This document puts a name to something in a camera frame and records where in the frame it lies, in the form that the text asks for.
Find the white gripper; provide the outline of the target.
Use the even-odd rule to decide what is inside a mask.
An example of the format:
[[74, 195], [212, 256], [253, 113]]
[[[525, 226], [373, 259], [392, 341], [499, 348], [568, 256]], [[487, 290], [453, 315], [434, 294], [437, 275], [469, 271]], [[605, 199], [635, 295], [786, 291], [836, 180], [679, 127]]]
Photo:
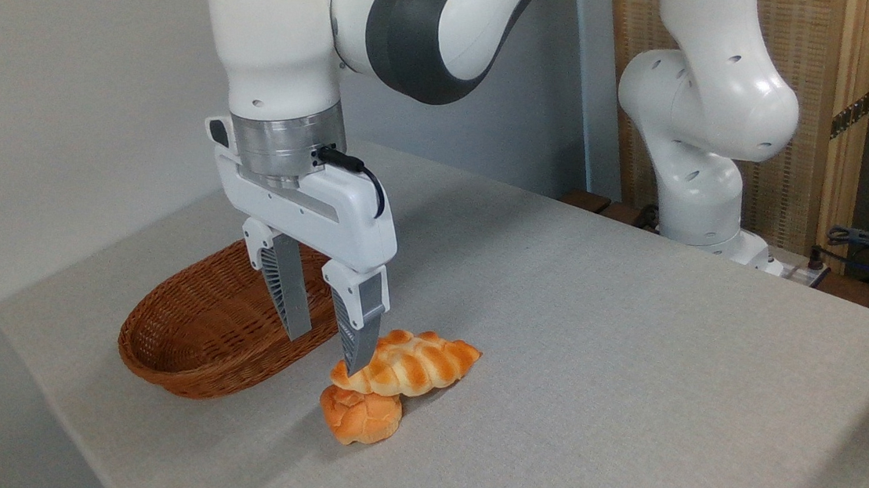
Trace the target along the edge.
[[252, 173], [237, 154], [232, 119], [208, 117], [205, 128], [226, 197], [251, 217], [243, 224], [251, 267], [262, 274], [293, 342], [312, 329], [298, 241], [332, 258], [323, 276], [334, 294], [347, 374], [355, 375], [372, 360], [390, 308], [384, 265], [398, 251], [392, 211], [375, 216], [375, 185], [334, 165], [288, 188]]

